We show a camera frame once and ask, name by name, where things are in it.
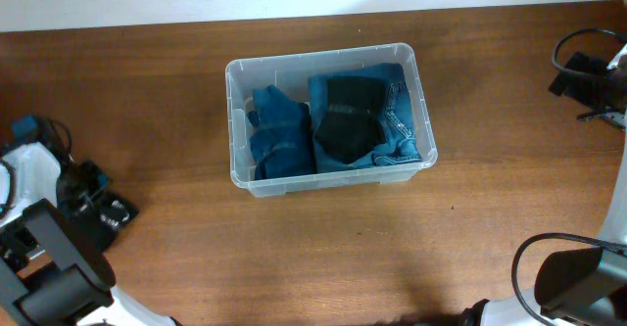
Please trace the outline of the large black garment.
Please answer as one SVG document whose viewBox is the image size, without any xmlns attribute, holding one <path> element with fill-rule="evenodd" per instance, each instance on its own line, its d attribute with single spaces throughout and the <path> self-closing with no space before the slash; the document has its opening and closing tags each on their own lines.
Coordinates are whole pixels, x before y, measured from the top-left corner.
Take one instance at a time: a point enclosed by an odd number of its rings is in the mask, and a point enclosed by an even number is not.
<svg viewBox="0 0 627 326">
<path fill-rule="evenodd" d="M 70 211 L 70 222 L 104 252 L 138 213 L 139 209 L 131 201 L 115 192 L 104 191 L 96 196 L 81 195 L 77 208 Z"/>
</svg>

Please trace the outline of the medium blue jeans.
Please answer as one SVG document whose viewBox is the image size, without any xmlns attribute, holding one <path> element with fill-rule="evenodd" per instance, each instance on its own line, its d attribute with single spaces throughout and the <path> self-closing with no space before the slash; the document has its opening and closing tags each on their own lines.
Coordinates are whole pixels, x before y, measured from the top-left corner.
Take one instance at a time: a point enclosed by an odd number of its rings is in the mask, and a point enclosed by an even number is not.
<svg viewBox="0 0 627 326">
<path fill-rule="evenodd" d="M 350 164 L 343 164 L 329 157 L 314 139 L 314 133 L 327 110 L 327 79 L 334 76 L 373 77 L 382 80 L 386 86 L 386 99 L 382 113 L 378 118 L 385 132 L 386 142 L 376 146 L 370 153 Z M 383 63 L 358 70 L 318 74 L 309 78 L 308 86 L 313 124 L 313 149 L 319 172 L 336 172 L 422 161 L 422 156 L 417 150 L 410 91 L 401 65 Z"/>
</svg>

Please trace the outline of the small black garment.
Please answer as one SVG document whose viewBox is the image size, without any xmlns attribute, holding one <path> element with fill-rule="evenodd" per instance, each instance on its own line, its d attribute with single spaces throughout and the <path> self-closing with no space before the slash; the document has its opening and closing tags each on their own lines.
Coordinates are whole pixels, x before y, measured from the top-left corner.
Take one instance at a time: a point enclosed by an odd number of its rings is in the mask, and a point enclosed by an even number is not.
<svg viewBox="0 0 627 326">
<path fill-rule="evenodd" d="M 350 164 L 386 142 L 379 121 L 386 99 L 385 83 L 373 77 L 327 79 L 327 110 L 315 141 L 334 160 Z"/>
</svg>

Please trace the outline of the dark blue taped knit garment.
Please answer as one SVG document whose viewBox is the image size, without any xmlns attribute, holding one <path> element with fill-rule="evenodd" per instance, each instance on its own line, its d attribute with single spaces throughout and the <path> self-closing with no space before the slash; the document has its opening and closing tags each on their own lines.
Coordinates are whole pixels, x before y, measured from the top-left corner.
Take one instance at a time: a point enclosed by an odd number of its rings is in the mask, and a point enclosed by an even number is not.
<svg viewBox="0 0 627 326">
<path fill-rule="evenodd" d="M 290 99 L 275 85 L 254 89 L 253 104 L 247 119 L 254 128 L 249 138 L 254 179 L 315 174 L 309 106 Z"/>
</svg>

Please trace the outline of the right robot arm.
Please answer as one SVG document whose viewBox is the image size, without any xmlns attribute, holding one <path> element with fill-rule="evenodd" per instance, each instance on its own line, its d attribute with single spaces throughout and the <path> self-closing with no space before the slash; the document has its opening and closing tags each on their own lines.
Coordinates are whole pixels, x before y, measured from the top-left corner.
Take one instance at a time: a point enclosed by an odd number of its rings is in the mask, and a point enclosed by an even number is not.
<svg viewBox="0 0 627 326">
<path fill-rule="evenodd" d="M 575 53 L 550 86 L 552 93 L 587 106 L 584 120 L 601 117 L 626 125 L 626 51 L 610 62 Z M 550 254 L 533 288 L 518 284 L 523 252 L 545 240 L 577 243 L 574 250 Z M 542 233 L 525 240 L 511 265 L 513 297 L 483 300 L 459 316 L 461 325 L 623 325 L 626 322 L 626 169 L 618 172 L 602 228 L 595 238 L 566 233 Z"/>
</svg>

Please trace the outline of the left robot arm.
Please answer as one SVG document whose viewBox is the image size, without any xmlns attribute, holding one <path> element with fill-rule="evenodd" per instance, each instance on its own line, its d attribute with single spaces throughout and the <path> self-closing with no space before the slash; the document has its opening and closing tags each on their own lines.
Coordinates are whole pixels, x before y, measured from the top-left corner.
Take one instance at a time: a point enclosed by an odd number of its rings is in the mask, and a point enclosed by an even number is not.
<svg viewBox="0 0 627 326">
<path fill-rule="evenodd" d="M 61 122 L 25 116 L 1 148 L 1 306 L 20 325 L 177 326 L 124 292 L 104 256 L 139 213 Z"/>
</svg>

